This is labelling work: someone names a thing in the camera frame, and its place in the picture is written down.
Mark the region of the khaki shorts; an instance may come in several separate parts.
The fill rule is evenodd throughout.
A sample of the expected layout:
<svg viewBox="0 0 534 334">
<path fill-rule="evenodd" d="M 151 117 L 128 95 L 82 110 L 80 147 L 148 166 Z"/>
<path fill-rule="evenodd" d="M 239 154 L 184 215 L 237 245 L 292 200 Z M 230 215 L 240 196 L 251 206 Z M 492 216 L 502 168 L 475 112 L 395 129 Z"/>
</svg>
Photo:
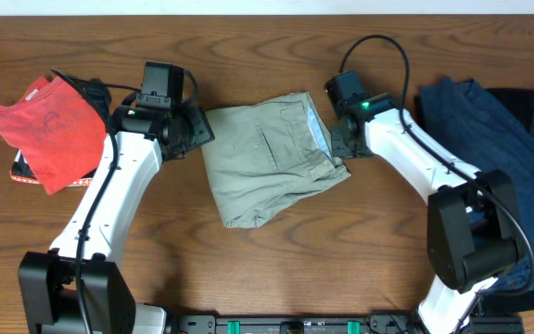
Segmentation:
<svg viewBox="0 0 534 334">
<path fill-rule="evenodd" d="M 307 92 L 207 114 L 215 138 L 202 148 L 228 228 L 258 228 L 301 199 L 350 177 Z"/>
</svg>

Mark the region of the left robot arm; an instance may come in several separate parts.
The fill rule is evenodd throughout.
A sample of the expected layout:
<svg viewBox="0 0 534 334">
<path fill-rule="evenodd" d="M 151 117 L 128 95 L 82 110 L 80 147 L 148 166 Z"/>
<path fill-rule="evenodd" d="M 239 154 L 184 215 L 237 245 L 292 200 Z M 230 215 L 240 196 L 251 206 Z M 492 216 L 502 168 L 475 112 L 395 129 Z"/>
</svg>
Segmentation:
<svg viewBox="0 0 534 334">
<path fill-rule="evenodd" d="M 134 300 L 121 259 L 134 215 L 164 161 L 213 140 L 199 106 L 119 106 L 91 185 L 49 251 L 27 252 L 18 278 L 31 333 L 171 333 L 169 312 Z"/>
</svg>

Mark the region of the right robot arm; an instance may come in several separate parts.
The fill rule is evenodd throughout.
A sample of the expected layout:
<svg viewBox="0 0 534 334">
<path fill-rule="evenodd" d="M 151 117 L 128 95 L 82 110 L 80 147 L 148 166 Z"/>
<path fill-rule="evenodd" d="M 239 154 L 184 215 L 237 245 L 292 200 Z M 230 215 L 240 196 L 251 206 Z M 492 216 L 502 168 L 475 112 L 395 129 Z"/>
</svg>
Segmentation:
<svg viewBox="0 0 534 334">
<path fill-rule="evenodd" d="M 340 123 L 332 152 L 377 155 L 427 206 L 426 250 L 435 277 L 412 317 L 370 315 L 372 333 L 521 333 L 518 316 L 477 310 L 483 293 L 529 254 L 514 185 L 502 171 L 482 173 L 413 122 L 389 94 L 327 91 Z"/>
</svg>

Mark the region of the navy blue garment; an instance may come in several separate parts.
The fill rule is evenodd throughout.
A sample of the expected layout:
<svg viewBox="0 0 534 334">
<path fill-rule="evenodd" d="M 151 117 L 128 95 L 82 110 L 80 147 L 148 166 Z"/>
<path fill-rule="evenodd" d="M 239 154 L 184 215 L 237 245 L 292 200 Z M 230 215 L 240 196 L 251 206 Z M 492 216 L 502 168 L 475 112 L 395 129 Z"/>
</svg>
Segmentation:
<svg viewBox="0 0 534 334">
<path fill-rule="evenodd" d="M 420 89 L 419 113 L 426 131 L 458 158 L 510 176 L 534 249 L 534 117 L 528 132 L 488 90 L 475 80 L 445 77 Z"/>
</svg>

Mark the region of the red folded t-shirt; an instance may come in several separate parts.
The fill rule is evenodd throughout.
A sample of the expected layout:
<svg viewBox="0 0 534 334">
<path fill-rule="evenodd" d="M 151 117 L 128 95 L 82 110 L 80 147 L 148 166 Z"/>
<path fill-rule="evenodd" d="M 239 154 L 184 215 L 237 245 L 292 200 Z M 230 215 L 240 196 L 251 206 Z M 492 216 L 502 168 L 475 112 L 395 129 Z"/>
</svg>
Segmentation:
<svg viewBox="0 0 534 334">
<path fill-rule="evenodd" d="M 0 135 L 21 150 L 46 193 L 53 195 L 95 170 L 107 131 L 70 85 L 58 77 L 38 79 L 44 79 L 44 86 L 28 101 L 0 105 Z"/>
</svg>

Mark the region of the black patterned folded garment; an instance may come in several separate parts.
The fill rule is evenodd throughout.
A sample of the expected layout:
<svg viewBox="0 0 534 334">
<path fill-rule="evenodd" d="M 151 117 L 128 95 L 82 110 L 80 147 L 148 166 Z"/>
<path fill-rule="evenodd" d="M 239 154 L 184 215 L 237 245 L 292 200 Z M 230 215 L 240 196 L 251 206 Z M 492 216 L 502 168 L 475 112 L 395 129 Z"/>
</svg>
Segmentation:
<svg viewBox="0 0 534 334">
<path fill-rule="evenodd" d="M 98 86 L 100 81 L 97 79 L 91 79 L 86 82 L 80 82 L 78 79 L 73 79 L 73 81 L 78 84 L 86 94 L 93 99 L 95 104 L 102 109 L 106 115 L 109 115 L 108 107 L 111 102 L 111 95 L 107 88 L 104 86 Z M 45 85 L 45 79 L 38 79 L 25 93 L 21 101 L 28 101 L 30 98 L 36 95 L 38 90 Z M 85 174 L 81 178 L 73 181 L 69 186 L 89 186 L 92 178 L 95 174 L 95 170 L 90 173 Z M 14 182 L 30 184 L 30 185 L 39 185 L 40 182 L 37 180 L 36 176 L 33 174 L 28 162 L 25 160 L 20 149 L 17 150 L 17 154 L 11 166 L 9 172 L 10 178 Z"/>
</svg>

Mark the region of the black garment under navy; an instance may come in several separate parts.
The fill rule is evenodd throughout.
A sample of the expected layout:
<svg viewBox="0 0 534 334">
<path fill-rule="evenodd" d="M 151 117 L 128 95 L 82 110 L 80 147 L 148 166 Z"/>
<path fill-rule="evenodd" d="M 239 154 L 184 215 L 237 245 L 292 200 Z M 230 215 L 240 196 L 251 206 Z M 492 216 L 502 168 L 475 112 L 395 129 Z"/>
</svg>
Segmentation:
<svg viewBox="0 0 534 334">
<path fill-rule="evenodd" d="M 501 102 L 529 132 L 534 117 L 534 90 L 490 88 L 488 92 Z"/>
</svg>

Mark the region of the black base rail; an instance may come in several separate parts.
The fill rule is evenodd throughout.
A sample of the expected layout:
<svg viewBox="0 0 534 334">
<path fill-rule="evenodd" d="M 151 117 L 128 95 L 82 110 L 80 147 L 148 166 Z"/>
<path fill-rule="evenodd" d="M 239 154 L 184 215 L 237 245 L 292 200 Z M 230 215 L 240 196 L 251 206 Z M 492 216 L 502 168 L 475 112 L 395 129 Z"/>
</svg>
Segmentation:
<svg viewBox="0 0 534 334">
<path fill-rule="evenodd" d="M 366 317 L 215 317 L 187 315 L 172 320 L 166 334 L 423 334 L 421 321 L 408 315 Z"/>
</svg>

